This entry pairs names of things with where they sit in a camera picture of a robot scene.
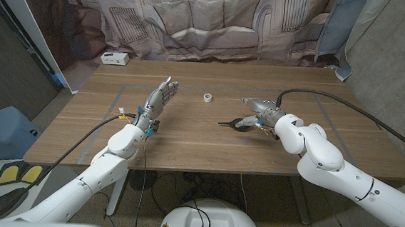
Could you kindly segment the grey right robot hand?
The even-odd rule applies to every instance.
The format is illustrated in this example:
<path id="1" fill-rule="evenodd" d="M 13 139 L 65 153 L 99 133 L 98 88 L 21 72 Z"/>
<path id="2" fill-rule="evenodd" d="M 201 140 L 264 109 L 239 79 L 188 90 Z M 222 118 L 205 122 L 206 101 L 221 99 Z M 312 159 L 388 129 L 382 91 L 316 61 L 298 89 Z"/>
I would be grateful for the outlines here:
<path id="1" fill-rule="evenodd" d="M 253 116 L 248 116 L 235 123 L 235 127 L 255 126 L 260 121 L 268 126 L 274 127 L 280 118 L 285 115 L 276 104 L 275 101 L 260 99 L 260 98 L 242 98 L 242 103 L 247 104 L 247 107 L 254 112 Z"/>

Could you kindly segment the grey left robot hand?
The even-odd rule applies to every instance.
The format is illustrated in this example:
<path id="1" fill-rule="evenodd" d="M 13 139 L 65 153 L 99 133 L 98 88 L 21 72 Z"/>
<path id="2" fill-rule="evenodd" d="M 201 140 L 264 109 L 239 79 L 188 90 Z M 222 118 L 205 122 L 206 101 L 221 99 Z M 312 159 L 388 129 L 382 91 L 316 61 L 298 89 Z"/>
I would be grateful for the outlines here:
<path id="1" fill-rule="evenodd" d="M 171 77 L 164 80 L 147 97 L 140 113 L 133 120 L 133 125 L 143 131 L 146 130 L 161 115 L 163 108 L 176 95 L 177 91 L 177 81 L 171 81 Z"/>

